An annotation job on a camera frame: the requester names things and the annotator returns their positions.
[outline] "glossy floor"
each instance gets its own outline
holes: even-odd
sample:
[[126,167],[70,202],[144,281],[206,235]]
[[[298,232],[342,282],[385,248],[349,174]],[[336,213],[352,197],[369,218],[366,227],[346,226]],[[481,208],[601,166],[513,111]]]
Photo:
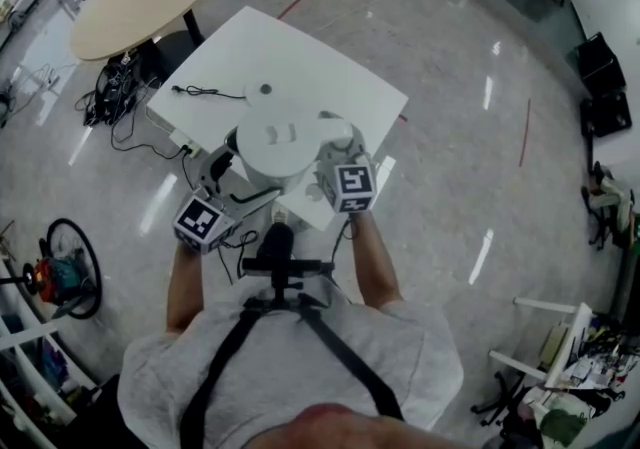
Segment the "glossy floor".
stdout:
[[[293,1],[203,0],[195,12],[208,35],[245,5],[277,16]],[[397,164],[375,216],[403,293],[444,308],[462,356],[463,390],[437,431],[479,446],[491,431],[468,409],[495,392],[500,366],[488,350],[535,354],[541,321],[552,322],[516,308],[513,297],[606,310],[613,293],[618,252],[587,245],[576,104],[508,27],[470,0],[302,0],[284,21],[410,98],[406,120],[378,155]],[[61,76],[0,131],[0,221],[16,220],[9,236],[20,267],[38,255],[38,238],[54,219],[85,229],[104,275],[103,305],[90,321],[62,320],[61,331],[107,378],[132,339],[163,329],[175,247],[170,222],[188,186],[178,160],[116,152],[109,128],[83,127],[74,104],[93,89],[101,64],[71,57],[71,25],[53,0],[42,0],[0,54],[0,77],[16,74],[23,83],[18,105],[37,88],[29,74],[48,63]],[[118,134],[127,130],[124,124]],[[175,150],[142,109],[127,143],[140,142]],[[296,251],[328,258],[338,228],[301,234]],[[226,256],[233,268],[236,255]],[[339,283],[357,299],[348,243],[336,263]],[[217,255],[206,259],[205,277],[208,298],[228,290]]]

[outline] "round wooden table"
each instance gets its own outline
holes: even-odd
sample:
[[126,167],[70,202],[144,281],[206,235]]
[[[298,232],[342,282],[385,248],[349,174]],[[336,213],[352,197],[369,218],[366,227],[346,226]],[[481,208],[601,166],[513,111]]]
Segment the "round wooden table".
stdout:
[[204,37],[191,11],[196,1],[87,0],[71,32],[71,51],[81,60],[97,61],[137,47],[153,61],[159,51],[150,39],[180,16],[198,46]]

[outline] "white t-shirt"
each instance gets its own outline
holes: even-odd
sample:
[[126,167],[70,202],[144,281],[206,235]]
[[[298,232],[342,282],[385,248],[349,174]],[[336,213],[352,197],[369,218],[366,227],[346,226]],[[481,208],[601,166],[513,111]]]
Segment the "white t-shirt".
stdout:
[[[323,321],[391,387],[405,420],[430,429],[463,378],[442,312],[408,301],[381,311],[352,305],[322,277],[305,279],[305,292],[330,304]],[[180,447],[182,414],[238,322],[245,297],[239,292],[235,301],[208,306],[180,336],[148,337],[127,349],[118,403],[129,429],[149,447]],[[298,314],[272,312],[256,323],[216,383],[204,447],[242,447],[319,403],[377,415],[369,391]]]

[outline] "black suspender strap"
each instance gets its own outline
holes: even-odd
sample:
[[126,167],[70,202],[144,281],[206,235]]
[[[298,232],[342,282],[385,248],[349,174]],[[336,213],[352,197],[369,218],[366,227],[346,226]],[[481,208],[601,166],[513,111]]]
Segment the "black suspender strap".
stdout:
[[262,317],[262,314],[263,312],[258,310],[242,311],[240,321],[222,341],[209,366],[207,379],[191,399],[180,421],[180,447],[182,449],[201,448],[203,446],[205,412],[207,411],[209,396],[213,387],[220,378],[224,367],[240,349],[253,325]]
[[404,420],[393,390],[325,324],[320,312],[305,306],[300,307],[299,312],[302,319],[320,337],[331,353],[367,388],[373,397],[378,413],[386,417]]
[[[292,310],[300,314],[331,353],[367,388],[380,415],[404,420],[400,405],[391,388],[322,321],[319,311],[304,304]],[[211,361],[207,378],[191,399],[180,421],[181,449],[202,449],[209,396],[229,360],[240,349],[253,326],[266,312],[261,309],[245,309],[240,314],[238,323],[222,341]]]

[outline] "forearm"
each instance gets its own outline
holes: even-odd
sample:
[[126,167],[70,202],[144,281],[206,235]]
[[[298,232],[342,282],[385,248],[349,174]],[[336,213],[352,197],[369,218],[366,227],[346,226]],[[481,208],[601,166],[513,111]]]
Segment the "forearm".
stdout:
[[351,230],[356,277],[365,305],[379,309],[391,301],[402,300],[391,257],[371,212],[354,215]]
[[167,300],[167,331],[184,332],[204,308],[202,258],[186,244],[176,248]]

